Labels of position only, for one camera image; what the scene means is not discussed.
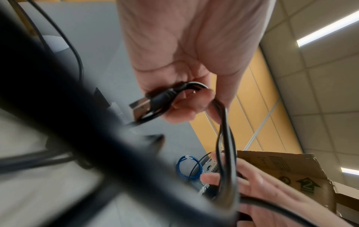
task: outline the cardboard box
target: cardboard box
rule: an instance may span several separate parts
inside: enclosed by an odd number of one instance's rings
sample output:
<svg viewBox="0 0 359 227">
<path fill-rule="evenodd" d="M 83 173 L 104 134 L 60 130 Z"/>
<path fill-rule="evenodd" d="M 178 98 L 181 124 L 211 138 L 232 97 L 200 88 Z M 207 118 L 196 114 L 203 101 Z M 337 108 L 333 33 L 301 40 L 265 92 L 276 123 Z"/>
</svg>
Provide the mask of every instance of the cardboard box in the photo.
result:
<svg viewBox="0 0 359 227">
<path fill-rule="evenodd" d="M 330 181 L 314 154 L 237 151 L 237 156 L 334 213 L 337 202 L 359 211 L 359 190 Z"/>
</svg>

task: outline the ceiling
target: ceiling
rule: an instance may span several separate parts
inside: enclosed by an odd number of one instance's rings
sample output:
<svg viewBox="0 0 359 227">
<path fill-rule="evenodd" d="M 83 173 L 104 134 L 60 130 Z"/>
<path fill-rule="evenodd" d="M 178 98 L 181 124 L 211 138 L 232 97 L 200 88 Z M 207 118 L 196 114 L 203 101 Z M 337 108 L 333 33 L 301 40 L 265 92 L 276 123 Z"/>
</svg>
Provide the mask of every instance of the ceiling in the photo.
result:
<svg viewBox="0 0 359 227">
<path fill-rule="evenodd" d="M 358 0 L 277 0 L 260 43 L 305 153 L 329 179 L 359 188 L 359 22 L 296 40 L 359 10 Z"/>
</svg>

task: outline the blue cable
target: blue cable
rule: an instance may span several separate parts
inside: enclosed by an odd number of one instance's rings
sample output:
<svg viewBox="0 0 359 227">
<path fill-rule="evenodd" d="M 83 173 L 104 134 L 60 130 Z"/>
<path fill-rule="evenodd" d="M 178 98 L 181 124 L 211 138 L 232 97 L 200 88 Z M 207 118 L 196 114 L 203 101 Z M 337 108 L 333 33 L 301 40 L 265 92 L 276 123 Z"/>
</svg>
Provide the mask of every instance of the blue cable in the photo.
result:
<svg viewBox="0 0 359 227">
<path fill-rule="evenodd" d="M 196 161 L 197 164 L 198 164 L 198 171 L 197 171 L 197 173 L 196 173 L 194 176 L 189 177 L 189 176 L 186 176 L 186 175 L 184 175 L 183 173 L 181 173 L 180 163 L 183 162 L 183 161 L 186 160 L 186 159 L 194 160 L 194 161 Z M 176 165 L 176 171 L 177 171 L 178 175 L 179 175 L 180 177 L 184 178 L 184 179 L 187 179 L 187 180 L 196 180 L 196 179 L 198 179 L 198 178 L 200 177 L 200 175 L 203 173 L 203 167 L 202 167 L 201 163 L 198 161 L 197 158 L 195 158 L 195 157 L 193 157 L 193 156 L 190 156 L 190 155 L 186 155 L 186 156 L 181 157 L 181 158 L 178 160 L 177 165 Z"/>
</svg>

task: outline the orange wall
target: orange wall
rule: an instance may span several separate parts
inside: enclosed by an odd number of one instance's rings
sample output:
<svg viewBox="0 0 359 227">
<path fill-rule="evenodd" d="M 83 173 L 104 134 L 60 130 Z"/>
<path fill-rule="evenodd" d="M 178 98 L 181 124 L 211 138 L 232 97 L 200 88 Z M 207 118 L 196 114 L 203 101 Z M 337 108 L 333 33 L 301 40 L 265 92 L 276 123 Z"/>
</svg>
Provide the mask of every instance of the orange wall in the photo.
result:
<svg viewBox="0 0 359 227">
<path fill-rule="evenodd" d="M 217 76 L 212 75 L 215 91 Z M 228 115 L 237 150 L 243 150 L 279 99 L 260 48 L 245 71 Z M 219 125 L 201 113 L 190 122 L 206 152 L 215 150 Z M 248 150 L 302 153 L 281 100 L 265 121 Z"/>
</svg>

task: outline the fluorescent light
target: fluorescent light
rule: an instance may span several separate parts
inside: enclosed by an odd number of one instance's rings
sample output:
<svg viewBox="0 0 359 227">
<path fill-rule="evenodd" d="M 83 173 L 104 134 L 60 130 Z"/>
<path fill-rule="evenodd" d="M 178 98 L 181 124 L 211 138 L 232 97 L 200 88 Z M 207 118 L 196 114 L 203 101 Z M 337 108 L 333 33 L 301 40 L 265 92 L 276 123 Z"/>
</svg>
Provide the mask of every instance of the fluorescent light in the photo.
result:
<svg viewBox="0 0 359 227">
<path fill-rule="evenodd" d="M 341 171 L 346 174 L 354 174 L 359 176 L 359 170 L 355 169 L 347 169 L 347 168 L 341 168 Z"/>
<path fill-rule="evenodd" d="M 330 33 L 338 31 L 339 29 L 351 25 L 357 21 L 359 21 L 359 11 L 356 11 L 355 13 L 352 13 L 349 16 L 346 16 L 343 19 L 340 19 L 328 26 L 325 26 L 324 28 L 321 28 L 301 39 L 298 39 L 297 40 L 298 46 L 301 47 L 305 44 L 313 42 L 317 39 L 320 39 L 323 36 L 329 35 Z"/>
</svg>

